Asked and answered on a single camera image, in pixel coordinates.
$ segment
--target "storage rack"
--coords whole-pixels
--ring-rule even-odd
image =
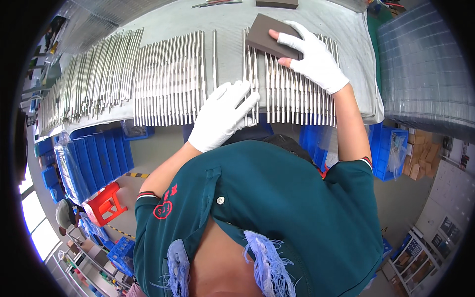
[[[436,273],[440,271],[440,266],[437,262],[437,260],[434,258],[434,256],[431,254],[431,252],[427,249],[426,245],[424,243],[422,243],[422,241],[419,239],[419,237],[417,237],[417,235],[412,232],[412,231],[409,231],[408,232],[409,235],[411,236],[411,239],[409,240],[409,242],[406,244],[406,246],[404,247],[404,249],[401,251],[401,253],[398,255],[398,257],[392,261],[391,259],[389,259],[388,263],[391,265],[391,267],[394,269],[394,272],[396,273],[396,275],[398,276],[398,278],[400,279],[401,281],[401,284],[403,285],[404,289],[406,290],[407,294],[409,295],[409,297],[412,297],[413,294],[412,292],[414,292],[414,290],[417,289],[417,287],[419,287],[423,282],[424,280],[427,278],[427,276],[429,274],[431,274],[434,269],[436,269]],[[404,254],[404,252],[408,249],[408,247],[414,247],[416,249],[418,249],[419,251],[417,252],[416,256],[413,257],[412,261],[401,271],[399,272],[399,269],[396,267],[396,264],[397,261],[399,260],[399,258],[401,257],[401,255]],[[425,261],[423,261],[419,267],[410,274],[409,278],[407,278],[407,280],[404,280],[404,277],[403,277],[403,274],[406,272],[406,270],[411,267],[411,265],[416,262],[416,260],[419,258],[419,256],[421,256],[421,254],[425,252],[425,254],[427,255],[427,259]],[[423,279],[421,279],[413,288],[409,288],[408,286],[408,283],[410,280],[413,279],[413,277],[420,271],[420,269],[422,267],[424,267],[424,265],[426,265],[429,261],[431,261],[431,263],[434,265],[434,268],[432,270],[430,270],[425,276]]]

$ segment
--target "shirt button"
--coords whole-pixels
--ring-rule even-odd
[[[222,205],[224,203],[224,197],[218,197],[216,199],[216,203],[219,204],[219,205]]]

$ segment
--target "yellow black floor tape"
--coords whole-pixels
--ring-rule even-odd
[[[131,177],[142,177],[142,178],[147,178],[149,177],[150,174],[147,173],[135,173],[135,172],[127,172],[125,176],[131,176]]]
[[[112,229],[116,230],[116,231],[119,232],[119,233],[122,233],[123,235],[126,235],[126,236],[128,236],[128,237],[130,237],[130,238],[132,238],[132,239],[135,239],[135,236],[132,236],[132,235],[130,235],[130,234],[127,234],[127,233],[125,233],[125,232],[122,232],[122,231],[120,231],[119,229],[114,228],[114,227],[112,227],[112,226],[109,225],[109,224],[107,224],[107,226],[111,227]]]

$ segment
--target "window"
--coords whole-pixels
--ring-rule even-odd
[[[32,190],[33,187],[28,167],[25,177],[26,180],[19,186],[21,194],[26,193],[28,189]],[[39,203],[36,191],[32,191],[28,194],[21,204],[23,207],[23,217],[25,218],[31,239],[35,244],[41,260],[45,260],[53,248],[59,243],[59,237],[46,219],[45,212]]]

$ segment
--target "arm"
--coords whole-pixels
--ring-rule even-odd
[[[192,158],[202,154],[186,142],[173,156],[158,166],[143,182],[140,192],[151,191],[161,198],[180,168]]]
[[[188,141],[150,174],[143,182],[140,192],[150,191],[157,196],[162,195],[186,162],[220,147],[237,130],[244,128],[244,117],[260,99],[259,93],[253,92],[239,105],[250,88],[248,81],[237,81],[234,85],[225,83],[219,86],[199,111]],[[248,126],[257,124],[252,124],[251,119],[247,123]]]
[[[348,83],[333,94],[333,99],[338,119],[339,159],[354,161],[368,157],[371,160],[370,142],[352,86]]]
[[[371,158],[370,144],[349,79],[340,70],[327,46],[315,34],[299,23],[293,21],[284,23],[293,27],[302,39],[274,30],[269,30],[269,35],[277,39],[278,43],[303,52],[304,59],[297,61],[283,57],[278,62],[303,74],[333,95],[338,119],[340,160]]]

